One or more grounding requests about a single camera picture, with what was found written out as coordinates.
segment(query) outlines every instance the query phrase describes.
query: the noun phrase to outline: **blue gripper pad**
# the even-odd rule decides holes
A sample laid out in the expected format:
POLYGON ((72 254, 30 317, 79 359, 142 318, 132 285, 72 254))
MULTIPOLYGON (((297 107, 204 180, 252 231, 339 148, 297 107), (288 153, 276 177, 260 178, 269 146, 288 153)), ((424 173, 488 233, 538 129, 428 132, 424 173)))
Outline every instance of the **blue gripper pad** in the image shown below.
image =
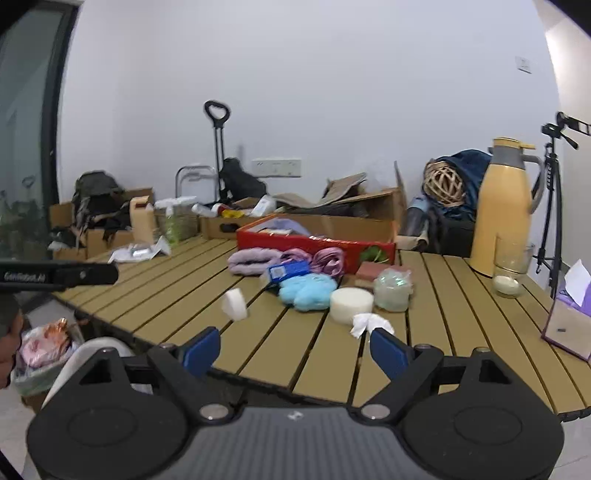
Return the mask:
POLYGON ((180 348, 181 363, 189 373, 201 377, 218 358, 220 348, 219 330, 207 327, 180 348))
POLYGON ((369 351, 390 380, 404 372, 410 363, 413 349, 382 328, 376 328, 369 340, 369 351))

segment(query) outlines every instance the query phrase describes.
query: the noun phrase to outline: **blue fluffy toy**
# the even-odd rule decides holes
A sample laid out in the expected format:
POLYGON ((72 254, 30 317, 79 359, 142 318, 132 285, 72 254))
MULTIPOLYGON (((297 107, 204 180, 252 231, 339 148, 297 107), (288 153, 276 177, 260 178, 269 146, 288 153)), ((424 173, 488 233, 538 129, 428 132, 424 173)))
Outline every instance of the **blue fluffy toy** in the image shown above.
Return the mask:
POLYGON ((282 281, 279 284, 279 298, 300 312, 325 310, 330 306, 330 294, 336 287, 336 282, 328 275, 308 273, 282 281))

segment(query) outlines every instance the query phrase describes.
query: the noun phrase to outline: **tissue box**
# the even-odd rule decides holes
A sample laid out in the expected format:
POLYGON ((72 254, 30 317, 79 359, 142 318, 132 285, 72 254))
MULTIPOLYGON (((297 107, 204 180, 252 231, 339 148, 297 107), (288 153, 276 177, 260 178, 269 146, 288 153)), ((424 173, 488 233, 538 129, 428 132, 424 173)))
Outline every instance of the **tissue box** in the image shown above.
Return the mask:
POLYGON ((591 359, 591 287, 579 306, 564 283, 560 286, 542 337, 587 362, 591 359))

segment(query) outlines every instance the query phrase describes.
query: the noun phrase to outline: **black bag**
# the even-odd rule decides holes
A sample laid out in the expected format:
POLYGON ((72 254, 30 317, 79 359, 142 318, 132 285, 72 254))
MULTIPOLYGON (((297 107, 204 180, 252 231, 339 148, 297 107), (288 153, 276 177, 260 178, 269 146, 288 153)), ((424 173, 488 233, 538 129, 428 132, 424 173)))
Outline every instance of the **black bag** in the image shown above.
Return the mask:
POLYGON ((222 190, 221 202, 226 203, 231 198, 234 202, 246 197, 261 198, 267 194, 267 185, 258 178, 245 172, 237 158, 225 158, 220 178, 226 186, 222 190))
POLYGON ((87 228, 103 226, 125 203, 123 192, 115 179, 103 170, 83 174, 76 180, 72 197, 76 228, 84 232, 87 228))

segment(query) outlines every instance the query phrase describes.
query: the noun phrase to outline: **red box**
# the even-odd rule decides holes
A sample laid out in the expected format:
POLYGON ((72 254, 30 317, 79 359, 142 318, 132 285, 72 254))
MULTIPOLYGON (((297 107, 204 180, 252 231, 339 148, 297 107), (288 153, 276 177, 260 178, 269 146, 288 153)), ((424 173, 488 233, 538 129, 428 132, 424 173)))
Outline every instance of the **red box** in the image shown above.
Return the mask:
POLYGON ((309 254, 315 254, 323 248, 339 247, 345 253, 345 273, 354 274, 361 264, 361 254, 369 247, 380 248, 388 257, 389 263, 393 263, 396 233, 396 222, 387 220, 278 213, 239 228, 236 240, 238 249, 260 247, 285 251, 301 248, 309 254), (269 228, 276 218, 294 220, 312 236, 270 235, 260 232, 269 228))

